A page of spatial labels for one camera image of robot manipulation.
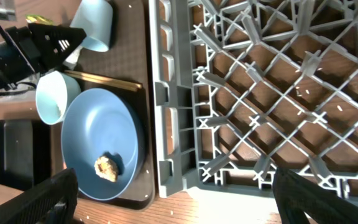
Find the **yellow snack wrapper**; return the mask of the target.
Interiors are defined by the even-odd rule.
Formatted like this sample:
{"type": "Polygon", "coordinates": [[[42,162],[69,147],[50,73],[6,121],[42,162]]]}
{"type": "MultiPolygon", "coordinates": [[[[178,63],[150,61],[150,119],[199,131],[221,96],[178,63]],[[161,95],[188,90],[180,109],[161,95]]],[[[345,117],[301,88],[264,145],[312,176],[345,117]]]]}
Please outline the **yellow snack wrapper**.
{"type": "Polygon", "coordinates": [[[54,25],[54,22],[51,19],[48,19],[44,16],[37,14],[26,14],[25,19],[27,23],[36,23],[36,24],[44,24],[44,25],[54,25]]]}

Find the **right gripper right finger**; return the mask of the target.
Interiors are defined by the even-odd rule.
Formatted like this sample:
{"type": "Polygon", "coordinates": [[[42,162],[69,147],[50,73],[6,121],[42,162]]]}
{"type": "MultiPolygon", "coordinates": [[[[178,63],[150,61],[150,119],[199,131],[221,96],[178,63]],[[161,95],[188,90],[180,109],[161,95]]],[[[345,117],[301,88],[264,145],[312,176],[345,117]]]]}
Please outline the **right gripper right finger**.
{"type": "Polygon", "coordinates": [[[277,168],[273,195],[283,223],[358,223],[358,207],[291,170],[277,168]]]}

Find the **light blue bowl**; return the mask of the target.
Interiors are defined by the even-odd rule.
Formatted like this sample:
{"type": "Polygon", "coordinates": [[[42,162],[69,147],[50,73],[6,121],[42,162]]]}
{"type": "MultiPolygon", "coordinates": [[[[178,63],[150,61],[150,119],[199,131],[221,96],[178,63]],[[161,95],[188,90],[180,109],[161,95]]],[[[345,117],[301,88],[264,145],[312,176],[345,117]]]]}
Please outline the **light blue bowl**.
{"type": "Polygon", "coordinates": [[[62,122],[71,102],[80,93],[78,82],[65,73],[54,71],[42,76],[35,91],[35,103],[40,119],[48,125],[62,122]],[[62,111],[59,118],[56,105],[62,111]]]}

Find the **light blue cup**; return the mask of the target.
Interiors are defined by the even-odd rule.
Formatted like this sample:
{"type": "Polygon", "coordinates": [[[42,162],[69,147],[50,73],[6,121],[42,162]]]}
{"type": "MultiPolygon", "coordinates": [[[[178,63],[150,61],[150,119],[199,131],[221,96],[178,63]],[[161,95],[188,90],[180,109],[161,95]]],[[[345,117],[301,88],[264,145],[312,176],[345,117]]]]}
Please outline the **light blue cup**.
{"type": "Polygon", "coordinates": [[[70,27],[86,33],[81,46],[95,52],[109,50],[113,8],[105,0],[82,0],[70,27]]]}

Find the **blue plate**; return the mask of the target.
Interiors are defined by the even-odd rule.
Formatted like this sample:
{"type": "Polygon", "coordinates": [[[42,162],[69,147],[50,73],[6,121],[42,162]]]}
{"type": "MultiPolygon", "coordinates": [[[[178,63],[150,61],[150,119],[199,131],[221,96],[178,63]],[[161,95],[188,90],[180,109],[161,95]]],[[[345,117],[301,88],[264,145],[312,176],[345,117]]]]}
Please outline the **blue plate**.
{"type": "Polygon", "coordinates": [[[143,166],[144,128],[126,100],[109,90],[92,88],[70,104],[61,148],[65,164],[76,172],[80,192],[94,200],[112,200],[129,187],[143,166]],[[97,175],[94,163],[101,156],[117,164],[117,181],[97,175]]]}

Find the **white tissue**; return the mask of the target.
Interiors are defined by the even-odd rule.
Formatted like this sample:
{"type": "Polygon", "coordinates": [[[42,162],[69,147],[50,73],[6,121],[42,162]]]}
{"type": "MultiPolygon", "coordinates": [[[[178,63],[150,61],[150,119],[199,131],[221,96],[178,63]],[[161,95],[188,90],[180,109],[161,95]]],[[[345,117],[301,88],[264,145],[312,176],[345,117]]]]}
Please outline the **white tissue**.
{"type": "Polygon", "coordinates": [[[77,47],[63,62],[63,65],[66,66],[69,70],[73,70],[80,57],[82,46],[77,47]]]}

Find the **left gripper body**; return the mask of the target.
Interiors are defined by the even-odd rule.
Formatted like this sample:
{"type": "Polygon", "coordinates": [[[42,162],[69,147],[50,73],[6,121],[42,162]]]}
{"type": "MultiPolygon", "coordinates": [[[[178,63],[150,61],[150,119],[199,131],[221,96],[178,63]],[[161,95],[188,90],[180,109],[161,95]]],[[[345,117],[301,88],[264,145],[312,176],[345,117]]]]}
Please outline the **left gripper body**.
{"type": "Polygon", "coordinates": [[[34,84],[23,80],[47,70],[46,27],[11,27],[2,33],[6,41],[0,44],[0,96],[9,95],[12,91],[18,94],[17,86],[20,84],[34,88],[34,84]]]}

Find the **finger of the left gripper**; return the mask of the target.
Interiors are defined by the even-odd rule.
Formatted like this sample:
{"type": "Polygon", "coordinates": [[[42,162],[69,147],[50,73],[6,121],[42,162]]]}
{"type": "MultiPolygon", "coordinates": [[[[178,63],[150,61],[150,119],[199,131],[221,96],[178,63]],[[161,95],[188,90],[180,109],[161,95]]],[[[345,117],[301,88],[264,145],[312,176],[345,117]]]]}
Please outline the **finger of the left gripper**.
{"type": "Polygon", "coordinates": [[[44,70],[60,66],[83,42],[86,33],[81,28],[31,23],[28,28],[32,41],[40,52],[44,70]]]}

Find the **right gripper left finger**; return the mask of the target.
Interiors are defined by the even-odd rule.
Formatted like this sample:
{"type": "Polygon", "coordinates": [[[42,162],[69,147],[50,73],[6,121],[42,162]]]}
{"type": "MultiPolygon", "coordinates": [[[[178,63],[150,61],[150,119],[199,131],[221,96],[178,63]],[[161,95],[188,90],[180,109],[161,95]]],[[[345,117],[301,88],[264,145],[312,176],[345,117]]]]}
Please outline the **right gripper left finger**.
{"type": "Polygon", "coordinates": [[[77,195],[75,170],[65,169],[0,205],[0,223],[70,223],[77,195]]]}

